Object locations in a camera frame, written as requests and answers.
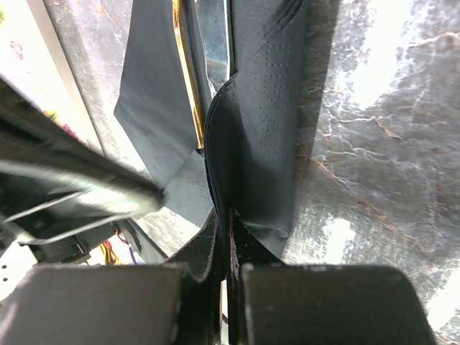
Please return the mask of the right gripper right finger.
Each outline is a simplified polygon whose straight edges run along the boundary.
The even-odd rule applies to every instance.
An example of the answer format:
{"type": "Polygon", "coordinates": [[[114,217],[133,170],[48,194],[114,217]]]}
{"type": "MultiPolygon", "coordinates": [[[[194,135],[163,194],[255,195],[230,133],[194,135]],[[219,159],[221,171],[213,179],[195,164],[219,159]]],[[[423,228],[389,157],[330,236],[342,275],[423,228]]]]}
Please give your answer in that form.
{"type": "Polygon", "coordinates": [[[288,265],[230,211],[225,223],[232,344],[434,344],[409,279],[381,265],[288,265]]]}

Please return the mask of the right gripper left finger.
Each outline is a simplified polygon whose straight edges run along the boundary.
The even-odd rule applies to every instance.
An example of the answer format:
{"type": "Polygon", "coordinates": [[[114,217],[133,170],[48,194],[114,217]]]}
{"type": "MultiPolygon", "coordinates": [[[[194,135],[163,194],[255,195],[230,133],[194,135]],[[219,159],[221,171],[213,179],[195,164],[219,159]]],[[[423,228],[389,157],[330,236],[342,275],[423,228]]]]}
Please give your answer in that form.
{"type": "Polygon", "coordinates": [[[41,265],[1,314],[3,344],[219,344],[217,236],[203,228],[157,265],[41,265]]]}

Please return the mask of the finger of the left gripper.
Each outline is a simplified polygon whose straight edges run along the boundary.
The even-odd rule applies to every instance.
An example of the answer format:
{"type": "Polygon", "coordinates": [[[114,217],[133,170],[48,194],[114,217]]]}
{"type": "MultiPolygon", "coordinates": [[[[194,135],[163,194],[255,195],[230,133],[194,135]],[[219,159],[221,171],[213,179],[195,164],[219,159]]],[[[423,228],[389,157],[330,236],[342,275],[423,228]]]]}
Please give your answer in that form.
{"type": "Polygon", "coordinates": [[[1,232],[50,244],[158,211],[163,190],[85,146],[1,82],[1,232]]]}

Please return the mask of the black paper napkin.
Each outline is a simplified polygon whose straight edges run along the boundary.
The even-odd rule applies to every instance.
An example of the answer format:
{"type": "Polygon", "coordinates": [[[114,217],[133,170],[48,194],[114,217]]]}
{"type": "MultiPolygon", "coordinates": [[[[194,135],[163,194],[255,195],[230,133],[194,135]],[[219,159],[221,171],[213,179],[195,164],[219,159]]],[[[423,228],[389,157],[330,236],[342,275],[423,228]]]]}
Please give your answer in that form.
{"type": "Polygon", "coordinates": [[[206,104],[196,131],[170,1],[135,1],[116,120],[167,207],[197,226],[235,209],[281,256],[293,225],[295,145],[306,31],[304,1],[233,1],[236,72],[206,104]]]}

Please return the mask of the gold spoon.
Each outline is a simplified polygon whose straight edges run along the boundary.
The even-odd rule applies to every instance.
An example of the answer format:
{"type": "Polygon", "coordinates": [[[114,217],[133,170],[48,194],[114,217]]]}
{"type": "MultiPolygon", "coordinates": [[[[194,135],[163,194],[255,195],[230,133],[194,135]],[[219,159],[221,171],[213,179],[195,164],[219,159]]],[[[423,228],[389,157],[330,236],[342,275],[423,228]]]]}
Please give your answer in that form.
{"type": "Polygon", "coordinates": [[[180,66],[183,72],[183,79],[185,88],[188,94],[188,102],[190,106],[191,115],[193,118],[193,124],[195,127],[195,135],[197,140],[197,147],[199,150],[204,149],[204,129],[203,120],[201,116],[201,107],[199,103],[199,92],[196,88],[196,82],[193,80],[193,61],[188,56],[188,50],[186,43],[188,38],[185,35],[182,18],[182,1],[172,0],[172,25],[173,32],[175,35],[176,47],[180,59],[180,66]]]}

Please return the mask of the silver table knife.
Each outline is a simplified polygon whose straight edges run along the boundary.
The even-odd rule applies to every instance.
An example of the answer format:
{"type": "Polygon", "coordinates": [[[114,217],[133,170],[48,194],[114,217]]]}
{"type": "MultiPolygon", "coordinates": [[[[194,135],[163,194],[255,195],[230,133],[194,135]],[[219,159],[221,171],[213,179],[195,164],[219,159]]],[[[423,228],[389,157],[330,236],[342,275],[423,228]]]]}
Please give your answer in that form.
{"type": "Polygon", "coordinates": [[[233,68],[230,1],[198,0],[195,10],[201,33],[211,96],[230,79],[233,68]]]}

